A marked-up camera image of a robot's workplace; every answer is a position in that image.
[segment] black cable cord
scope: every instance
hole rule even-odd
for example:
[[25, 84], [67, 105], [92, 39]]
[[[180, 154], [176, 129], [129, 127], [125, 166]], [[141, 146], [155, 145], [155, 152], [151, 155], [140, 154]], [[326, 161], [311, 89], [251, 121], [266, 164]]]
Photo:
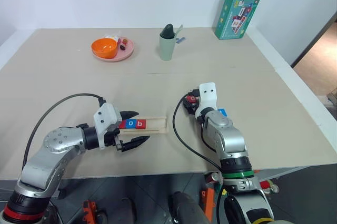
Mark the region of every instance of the black cable cord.
[[37, 124], [35, 125], [32, 133], [31, 133], [31, 136], [29, 137], [28, 139], [28, 142], [27, 142], [27, 146], [26, 146], [26, 149], [25, 149], [25, 155], [23, 157], [23, 162], [22, 162], [22, 169], [25, 167], [26, 163], [27, 163], [27, 159], [28, 159], [28, 153], [29, 153], [29, 149], [31, 147], [31, 144], [32, 144], [32, 141], [33, 141], [33, 137], [38, 129], [38, 127], [40, 126], [40, 124], [42, 123], [43, 119], [46, 118], [46, 116], [55, 108], [57, 107], [59, 104], [61, 104], [62, 102], [68, 100], [68, 99], [71, 99], [71, 98], [74, 98], [74, 97], [78, 97], [78, 96], [92, 96], [92, 97], [95, 97], [98, 99], [98, 101], [100, 102], [101, 100], [104, 100], [103, 97], [101, 96], [98, 96], [96, 94], [88, 94], [88, 93], [80, 93], [80, 94], [73, 94], [73, 95], [69, 95], [68, 97], [65, 97], [61, 100], [59, 100], [58, 102], [56, 102], [53, 106], [50, 107], [50, 109], [48, 109], [44, 114], [43, 116], [38, 120]]
[[203, 135], [203, 130], [204, 130], [204, 125], [202, 124], [201, 128], [200, 128], [200, 137], [201, 137], [202, 142], [204, 142], [204, 144], [206, 145], [206, 147], [208, 149], [210, 149], [213, 152], [216, 152], [216, 150], [214, 148], [212, 148], [208, 143], [206, 143], [206, 141], [204, 139], [204, 135]]
[[199, 152], [195, 151], [194, 149], [192, 149], [189, 145], [187, 145], [183, 139], [181, 139], [181, 137], [179, 136], [176, 128], [175, 128], [175, 116], [177, 114], [178, 108], [181, 104], [181, 102], [183, 102], [184, 98], [186, 95], [184, 95], [178, 102], [177, 106], [175, 107], [174, 113], [173, 113], [173, 118], [172, 118], [172, 125], [173, 125], [173, 130], [175, 135], [177, 136], [177, 138], [179, 139], [179, 141], [187, 148], [189, 149], [191, 152], [195, 153], [197, 156], [201, 157], [202, 159], [206, 160], [207, 162], [209, 162], [211, 165], [213, 165], [217, 170], [221, 170], [220, 166], [217, 165], [214, 161], [210, 160], [209, 158], [201, 155]]
[[223, 189], [225, 189], [225, 185], [222, 184], [222, 187], [219, 191], [219, 194], [217, 196], [217, 200], [216, 200], [216, 223], [220, 224], [220, 201], [221, 201], [221, 196], [222, 196], [222, 192]]

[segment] blue block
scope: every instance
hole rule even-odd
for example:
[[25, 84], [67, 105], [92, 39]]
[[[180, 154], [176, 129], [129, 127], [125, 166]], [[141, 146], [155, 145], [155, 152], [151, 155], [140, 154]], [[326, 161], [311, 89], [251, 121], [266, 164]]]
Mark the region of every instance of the blue block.
[[125, 128], [136, 128], [136, 119], [126, 120]]
[[218, 109], [218, 111], [219, 111], [220, 113], [222, 113], [224, 116], [227, 116], [227, 113], [226, 113], [225, 109], [220, 108], [220, 109]]

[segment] white wall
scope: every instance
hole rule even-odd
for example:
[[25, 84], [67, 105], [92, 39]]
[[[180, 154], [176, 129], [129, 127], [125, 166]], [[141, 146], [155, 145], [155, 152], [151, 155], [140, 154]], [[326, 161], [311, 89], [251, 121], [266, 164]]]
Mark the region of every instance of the white wall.
[[[336, 11], [337, 0], [261, 0], [252, 24], [292, 63]], [[0, 0], [0, 44], [16, 29], [210, 27], [220, 0]]]

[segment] red ring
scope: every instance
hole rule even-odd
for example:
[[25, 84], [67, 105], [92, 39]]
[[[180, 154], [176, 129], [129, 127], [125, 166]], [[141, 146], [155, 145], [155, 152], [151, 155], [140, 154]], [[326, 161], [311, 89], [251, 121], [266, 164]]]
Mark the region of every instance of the red ring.
[[4, 214], [8, 215], [9, 217], [17, 220], [35, 220], [38, 218], [41, 218], [44, 214], [44, 212], [38, 213], [36, 215], [22, 215], [17, 212], [13, 212], [8, 208], [8, 206], [5, 206]]

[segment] orange bowl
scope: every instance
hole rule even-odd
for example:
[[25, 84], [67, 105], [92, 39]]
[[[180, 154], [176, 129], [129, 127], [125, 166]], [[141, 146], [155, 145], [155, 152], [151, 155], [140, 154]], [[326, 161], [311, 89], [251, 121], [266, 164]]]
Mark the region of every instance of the orange bowl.
[[111, 38], [101, 38], [92, 43], [91, 49], [97, 57], [114, 58], [118, 52], [117, 42]]

